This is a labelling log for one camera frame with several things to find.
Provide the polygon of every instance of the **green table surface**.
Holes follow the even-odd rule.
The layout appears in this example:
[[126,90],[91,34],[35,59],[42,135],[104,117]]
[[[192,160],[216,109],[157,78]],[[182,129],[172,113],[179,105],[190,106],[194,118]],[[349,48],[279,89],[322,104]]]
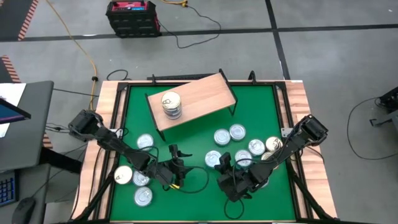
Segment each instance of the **green table surface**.
[[[186,166],[202,166],[210,173],[210,182],[205,190],[197,194],[184,194],[177,190],[164,191],[162,186],[151,180],[148,187],[153,192],[153,199],[147,207],[134,203],[134,184],[118,185],[114,188],[111,221],[222,221],[226,195],[219,189],[216,179],[220,173],[205,164],[205,154],[217,150],[221,154],[234,154],[240,149],[247,149],[252,139],[265,141],[268,137],[280,137],[277,110],[271,86],[233,86],[238,97],[238,106],[234,116],[228,109],[223,109],[193,121],[164,131],[166,142],[161,140],[155,130],[149,107],[144,94],[152,95],[172,86],[133,86],[128,102],[126,125],[129,134],[123,141],[137,148],[137,138],[141,134],[151,134],[155,146],[160,150],[159,161],[170,159],[169,144],[177,144],[178,149],[192,157],[183,158]],[[242,141],[232,141],[224,147],[214,142],[217,129],[229,129],[232,124],[242,124],[246,128],[246,137]],[[121,157],[120,165],[128,164]],[[185,179],[184,190],[196,190],[205,184],[203,170],[193,169]],[[269,185],[252,194],[252,199],[243,200],[244,215],[240,220],[295,220],[292,196],[285,164],[281,164],[269,179]],[[239,202],[230,202],[227,213],[236,217],[241,213]]]

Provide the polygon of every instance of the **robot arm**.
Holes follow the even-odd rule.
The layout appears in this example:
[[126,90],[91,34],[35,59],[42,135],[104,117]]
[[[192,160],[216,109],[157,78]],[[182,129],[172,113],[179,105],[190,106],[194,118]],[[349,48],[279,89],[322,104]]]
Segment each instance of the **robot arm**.
[[116,133],[104,126],[101,115],[94,111],[82,110],[68,127],[72,136],[84,141],[97,140],[97,144],[104,150],[120,153],[136,170],[151,179],[157,179],[164,186],[170,186],[174,179],[174,186],[182,187],[185,175],[191,171],[184,167],[183,160],[179,158],[191,155],[181,153],[177,145],[169,146],[172,159],[159,162],[152,154],[142,149],[133,149],[122,142]]
[[220,157],[220,165],[215,166],[215,169],[221,173],[217,184],[232,202],[243,197],[251,198],[248,192],[255,192],[261,188],[275,167],[306,146],[319,145],[325,140],[327,132],[327,128],[321,122],[308,115],[296,124],[281,149],[265,161],[253,162],[245,170],[231,166],[231,155],[226,152]]

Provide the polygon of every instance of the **concrete floor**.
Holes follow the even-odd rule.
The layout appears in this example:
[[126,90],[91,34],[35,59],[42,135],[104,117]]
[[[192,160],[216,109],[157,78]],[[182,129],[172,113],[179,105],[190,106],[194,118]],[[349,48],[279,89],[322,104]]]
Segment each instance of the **concrete floor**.
[[[73,35],[111,34],[104,15],[107,0],[51,0]],[[154,1],[159,19],[169,30],[205,30],[217,26],[190,9]],[[190,0],[200,13],[219,21],[224,29],[269,28],[264,0]],[[278,27],[398,24],[398,3],[388,0],[278,0],[272,1]],[[41,0],[27,37],[66,35],[60,21]],[[182,36],[181,44],[211,35]],[[362,100],[398,86],[397,29],[281,33],[290,76],[304,80],[312,113],[330,130],[322,144],[326,171],[338,216],[342,220],[396,223],[398,213],[398,156],[364,161],[349,149],[345,135],[348,113]],[[231,79],[283,79],[271,33],[223,34],[209,43],[179,50],[174,37],[156,39],[98,39],[79,43],[93,57],[99,79],[115,69],[126,69],[129,78],[155,74],[211,73],[222,68]],[[56,88],[91,90],[92,67],[70,40],[0,43],[23,82],[53,80]],[[49,120],[66,125],[89,97],[54,92]],[[368,119],[384,112],[372,102],[353,114],[350,135],[359,154],[381,157],[398,151],[396,130],[389,124],[370,127]],[[54,150],[66,152],[81,142],[65,134],[49,133]],[[77,175],[66,172],[54,178],[47,195],[45,223],[66,221],[71,201],[50,203],[71,192]],[[74,193],[63,200],[72,200]]]

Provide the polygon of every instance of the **monitor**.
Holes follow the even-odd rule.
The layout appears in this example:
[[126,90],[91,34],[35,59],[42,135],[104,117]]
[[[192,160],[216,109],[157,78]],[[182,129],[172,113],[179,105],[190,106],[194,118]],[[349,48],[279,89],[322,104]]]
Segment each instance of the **monitor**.
[[0,124],[30,119],[30,114],[0,98]]

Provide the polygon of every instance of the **tin can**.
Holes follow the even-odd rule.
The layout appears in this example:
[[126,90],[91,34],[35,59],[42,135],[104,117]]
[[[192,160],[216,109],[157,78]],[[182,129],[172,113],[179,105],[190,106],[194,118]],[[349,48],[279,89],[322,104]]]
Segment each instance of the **tin can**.
[[266,146],[261,140],[253,139],[249,142],[249,151],[254,156],[261,156],[266,151]]
[[[235,162],[240,160],[240,159],[252,159],[250,152],[248,152],[247,150],[239,150],[238,152],[236,152],[235,154]],[[250,160],[243,160],[243,161],[239,161],[238,165],[241,167],[247,167],[248,165],[251,164]]]
[[241,124],[234,124],[230,127],[229,134],[233,140],[240,141],[245,137],[246,130]]
[[205,162],[208,167],[214,168],[215,165],[220,164],[221,153],[216,150],[212,150],[206,153]]
[[270,158],[270,156],[273,155],[273,152],[265,152],[262,156],[261,156],[261,160],[267,160],[268,158]]
[[278,149],[281,149],[283,146],[283,142],[277,137],[269,137],[266,141],[266,148],[269,152],[275,152]]
[[118,184],[129,183],[132,179],[132,169],[129,166],[119,166],[114,171],[113,178]]
[[269,182],[269,179],[267,179],[267,182],[263,186],[261,186],[261,188],[267,187],[268,182]]
[[140,207],[145,207],[152,201],[152,191],[148,187],[140,187],[134,194],[134,202]]
[[231,136],[229,135],[229,132],[225,129],[219,129],[214,133],[214,141],[217,143],[217,145],[225,146],[229,143],[230,140]]
[[138,171],[134,171],[132,174],[132,182],[133,184],[137,185],[138,187],[143,187],[147,185],[150,181],[150,178],[145,176],[144,174],[141,174]]
[[177,119],[181,117],[181,97],[178,93],[173,91],[165,93],[162,96],[162,106],[166,117],[169,119]]
[[139,149],[148,147],[143,151],[149,151],[152,149],[149,146],[154,146],[154,138],[150,134],[141,134],[137,139],[137,146]]

